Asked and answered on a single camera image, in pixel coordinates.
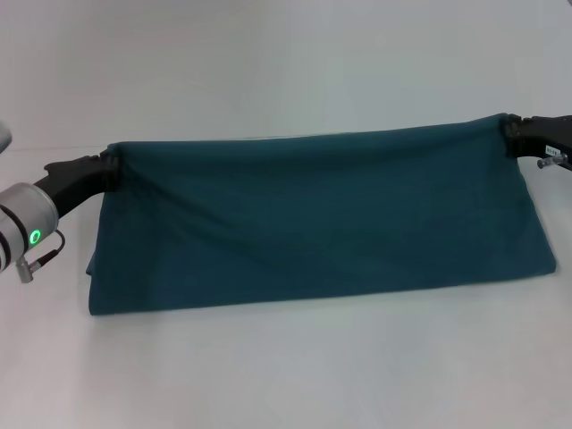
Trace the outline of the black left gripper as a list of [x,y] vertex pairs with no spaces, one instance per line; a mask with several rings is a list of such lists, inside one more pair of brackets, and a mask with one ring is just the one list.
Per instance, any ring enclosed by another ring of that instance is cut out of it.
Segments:
[[44,167],[46,176],[34,184],[38,218],[57,223],[86,200],[115,192],[121,182],[121,158],[109,150]]

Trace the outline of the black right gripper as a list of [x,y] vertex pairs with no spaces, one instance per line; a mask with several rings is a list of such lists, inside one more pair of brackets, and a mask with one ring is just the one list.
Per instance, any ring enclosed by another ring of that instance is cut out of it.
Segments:
[[507,114],[502,121],[506,156],[535,157],[542,169],[557,165],[571,170],[571,116],[523,118]]

